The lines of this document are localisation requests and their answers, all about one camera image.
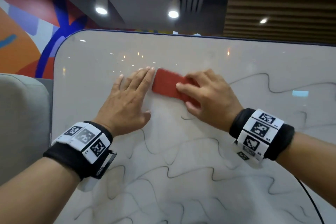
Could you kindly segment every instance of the red eraser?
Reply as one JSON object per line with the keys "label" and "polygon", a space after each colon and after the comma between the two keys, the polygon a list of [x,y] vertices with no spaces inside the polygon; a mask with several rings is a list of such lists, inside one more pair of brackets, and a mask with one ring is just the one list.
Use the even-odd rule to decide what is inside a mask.
{"label": "red eraser", "polygon": [[178,73],[174,73],[166,69],[159,68],[156,71],[152,91],[154,93],[161,94],[167,97],[180,99],[183,102],[188,101],[191,102],[194,106],[200,107],[201,105],[197,100],[187,96],[186,94],[180,93],[176,89],[176,84],[178,82],[183,84],[189,83],[199,87],[198,83],[195,82],[193,79],[189,79],[183,77]]}

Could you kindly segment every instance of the forearm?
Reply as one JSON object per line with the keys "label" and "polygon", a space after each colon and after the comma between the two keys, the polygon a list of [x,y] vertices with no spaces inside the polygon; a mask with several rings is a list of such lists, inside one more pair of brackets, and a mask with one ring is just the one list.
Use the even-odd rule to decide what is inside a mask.
{"label": "forearm", "polygon": [[53,223],[79,182],[71,169],[41,158],[0,187],[1,222]]}
{"label": "forearm", "polygon": [[336,207],[336,145],[296,132],[276,161]]}

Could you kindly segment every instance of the left hand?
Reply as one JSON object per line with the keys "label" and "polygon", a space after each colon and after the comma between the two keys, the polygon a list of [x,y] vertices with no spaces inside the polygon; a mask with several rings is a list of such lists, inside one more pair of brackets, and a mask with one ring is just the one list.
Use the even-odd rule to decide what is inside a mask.
{"label": "left hand", "polygon": [[113,137],[143,128],[151,118],[151,112],[142,112],[141,107],[154,73],[153,67],[140,68],[133,72],[120,87],[124,78],[121,74],[92,121],[104,126]]}

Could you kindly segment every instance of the whiteboard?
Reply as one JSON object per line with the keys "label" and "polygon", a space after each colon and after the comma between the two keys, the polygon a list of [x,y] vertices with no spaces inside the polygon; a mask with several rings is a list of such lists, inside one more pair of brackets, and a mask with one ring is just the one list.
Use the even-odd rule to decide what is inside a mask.
{"label": "whiteboard", "polygon": [[[52,139],[93,119],[120,74],[149,65],[180,74],[212,68],[244,107],[335,143],[335,50],[80,31],[55,58]],[[92,192],[76,191],[56,223],[320,223],[302,187],[277,163],[265,160],[259,170],[242,163],[229,150],[228,133],[195,119],[177,99],[148,92],[143,108],[152,111],[149,123],[114,139],[111,149],[118,155],[108,172]],[[325,223],[333,223],[335,209],[311,195]]]}

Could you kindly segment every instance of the ceiling light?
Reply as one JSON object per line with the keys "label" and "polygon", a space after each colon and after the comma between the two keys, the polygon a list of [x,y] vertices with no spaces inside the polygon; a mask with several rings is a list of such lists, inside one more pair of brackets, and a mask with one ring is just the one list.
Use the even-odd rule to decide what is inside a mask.
{"label": "ceiling light", "polygon": [[260,23],[261,24],[264,24],[264,23],[266,23],[268,21],[268,18],[263,18],[261,21],[260,21]]}
{"label": "ceiling light", "polygon": [[170,18],[177,18],[180,15],[180,0],[170,0],[168,6],[168,16]]}
{"label": "ceiling light", "polygon": [[96,0],[96,12],[102,15],[107,14],[107,0]]}

